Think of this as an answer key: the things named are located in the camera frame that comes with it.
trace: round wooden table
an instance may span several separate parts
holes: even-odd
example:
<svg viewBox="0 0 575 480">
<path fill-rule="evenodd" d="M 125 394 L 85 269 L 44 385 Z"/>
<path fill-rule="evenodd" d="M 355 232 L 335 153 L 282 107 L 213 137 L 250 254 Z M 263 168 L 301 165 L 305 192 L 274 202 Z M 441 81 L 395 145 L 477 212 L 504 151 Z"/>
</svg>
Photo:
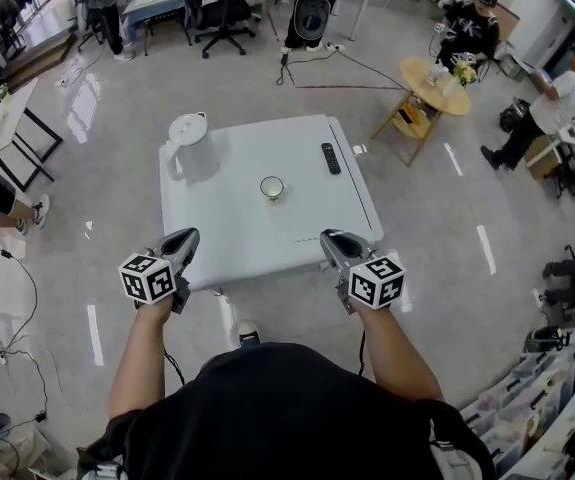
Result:
<svg viewBox="0 0 575 480">
<path fill-rule="evenodd" d="M 407 94 L 400 100 L 396 108 L 387 116 L 387 120 L 371 137 L 375 139 L 391 122 L 407 137 L 418 140 L 418 147 L 409 161 L 401 158 L 407 167 L 411 166 L 414 159 L 423 149 L 443 114 L 462 117 L 466 116 L 471 109 L 469 96 L 467 96 L 465 89 L 462 87 L 458 87 L 448 97 L 443 96 L 443 89 L 450 81 L 449 77 L 441 77 L 435 87 L 429 85 L 427 75 L 429 75 L 434 66 L 435 64 L 429 59 L 418 57 L 403 59 L 400 64 L 400 71 L 411 89 L 407 91 Z M 414 110 L 413 115 L 409 116 L 413 122 L 407 124 L 398 111 L 403 107 L 409 109 L 410 106 Z"/>
</svg>

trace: shoe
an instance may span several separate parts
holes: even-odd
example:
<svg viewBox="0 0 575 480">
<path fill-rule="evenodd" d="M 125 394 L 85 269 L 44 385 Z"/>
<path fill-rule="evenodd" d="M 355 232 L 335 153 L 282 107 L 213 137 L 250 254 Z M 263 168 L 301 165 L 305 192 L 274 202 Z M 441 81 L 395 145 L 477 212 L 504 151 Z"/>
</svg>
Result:
<svg viewBox="0 0 575 480">
<path fill-rule="evenodd" d="M 241 347 L 248 345 L 260 345 L 258 327 L 252 320 L 242 320 L 238 323 L 238 342 Z"/>
<path fill-rule="evenodd" d="M 123 50 L 122 52 L 120 52 L 118 55 L 114 55 L 114 59 L 116 60 L 131 60 L 135 57 L 136 55 L 134 54 L 134 52 L 130 52 L 127 50 Z"/>
<path fill-rule="evenodd" d="M 27 234 L 27 224 L 25 224 L 25 221 L 22 219 L 18 219 L 18 224 L 16 225 L 16 229 L 18 230 L 18 232 L 21 235 Z"/>
<path fill-rule="evenodd" d="M 494 171 L 497 171 L 498 168 L 502 165 L 501 162 L 496 160 L 496 154 L 487 146 L 480 146 L 480 152 L 483 154 L 489 165 L 492 166 Z"/>
<path fill-rule="evenodd" d="M 33 222 L 38 228 L 45 227 L 45 219 L 47 218 L 47 212 L 49 212 L 49 204 L 49 196 L 45 194 L 38 200 L 38 204 L 34 205 L 36 216 L 34 217 Z"/>
</svg>

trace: black and white marker cube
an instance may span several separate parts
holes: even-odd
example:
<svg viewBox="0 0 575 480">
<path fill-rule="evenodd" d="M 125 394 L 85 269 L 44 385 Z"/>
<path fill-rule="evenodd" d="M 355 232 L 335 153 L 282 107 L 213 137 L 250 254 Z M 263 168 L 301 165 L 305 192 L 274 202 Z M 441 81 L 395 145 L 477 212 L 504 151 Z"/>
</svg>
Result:
<svg viewBox="0 0 575 480">
<path fill-rule="evenodd" d="M 176 291 L 171 262 L 167 260 L 132 254 L 118 271 L 125 294 L 138 302 L 153 304 Z"/>
<path fill-rule="evenodd" d="M 395 253 L 349 270 L 349 296 L 372 309 L 389 306 L 403 293 L 405 269 Z"/>
</svg>

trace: white kettle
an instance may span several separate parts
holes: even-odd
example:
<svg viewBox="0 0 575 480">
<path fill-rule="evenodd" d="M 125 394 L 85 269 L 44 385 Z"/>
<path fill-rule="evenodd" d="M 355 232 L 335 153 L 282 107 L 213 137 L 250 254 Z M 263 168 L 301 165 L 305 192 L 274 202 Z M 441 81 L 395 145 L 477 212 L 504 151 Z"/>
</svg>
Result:
<svg viewBox="0 0 575 480">
<path fill-rule="evenodd" d="M 174 181 L 200 183 L 218 171 L 219 162 L 204 112 L 186 114 L 169 127 L 167 171 Z"/>
</svg>

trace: glossy tiled floor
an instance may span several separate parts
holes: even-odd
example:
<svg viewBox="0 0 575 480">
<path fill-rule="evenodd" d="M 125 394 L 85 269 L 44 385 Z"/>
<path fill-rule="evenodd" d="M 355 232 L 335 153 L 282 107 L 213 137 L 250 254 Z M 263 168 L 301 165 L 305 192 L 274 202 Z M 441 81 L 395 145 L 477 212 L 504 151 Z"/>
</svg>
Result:
<svg viewBox="0 0 575 480">
<path fill-rule="evenodd" d="M 284 37 L 289 9 L 271 12 Z M 344 2 L 330 24 L 331 39 L 349 31 L 353 12 Z M 426 55 L 431 29 L 431 21 L 369 8 L 360 42 L 338 40 L 350 55 L 398 78 L 403 57 Z M 258 37 L 242 41 L 245 57 L 221 44 L 203 60 L 179 30 L 161 29 L 150 56 L 130 63 L 115 62 L 92 43 L 82 58 L 72 56 L 66 73 L 63 66 L 43 75 L 30 102 L 66 141 L 48 162 L 56 182 L 39 179 L 30 192 L 47 191 L 52 210 L 42 231 L 31 229 L 22 240 L 1 233 L 1 239 L 38 286 L 36 316 L 18 347 L 40 364 L 49 396 L 48 420 L 40 426 L 70 461 L 75 447 L 106 423 L 109 386 L 133 317 L 116 268 L 162 233 L 158 148 L 172 120 L 187 112 L 206 111 L 214 128 L 318 113 L 339 118 L 352 145 L 360 146 L 357 161 L 385 230 L 382 248 L 396 248 L 408 269 L 408 299 L 398 317 L 450 402 L 462 404 L 490 384 L 515 360 L 525 333 L 544 322 L 532 290 L 542 286 L 545 261 L 562 257 L 564 244 L 575 246 L 575 200 L 557 201 L 553 188 L 522 166 L 512 174 L 492 171 L 478 151 L 503 142 L 498 113 L 514 95 L 533 97 L 533 88 L 492 69 L 469 91 L 471 114 L 444 118 L 409 169 L 394 154 L 405 144 L 393 131 L 369 140 L 399 92 L 297 89 L 288 79 L 278 87 L 280 44 L 269 21 Z M 76 66 L 96 59 L 74 80 Z M 388 84 L 338 55 L 294 65 L 292 73 L 297 84 Z M 22 135 L 40 144 L 36 130 L 23 127 Z M 194 294 L 166 329 L 168 349 L 193 378 L 228 349 L 233 306 L 238 317 L 258 321 L 265 339 L 306 344 L 357 370 L 360 327 L 335 300 L 335 280 L 331 272 L 305 270 L 228 287 L 227 298 Z M 25 274 L 0 256 L 0 342 L 9 341 L 32 306 Z M 168 370 L 168 392 L 178 386 Z M 22 356 L 0 364 L 0 410 L 22 421 L 41 408 L 34 366 Z"/>
</svg>

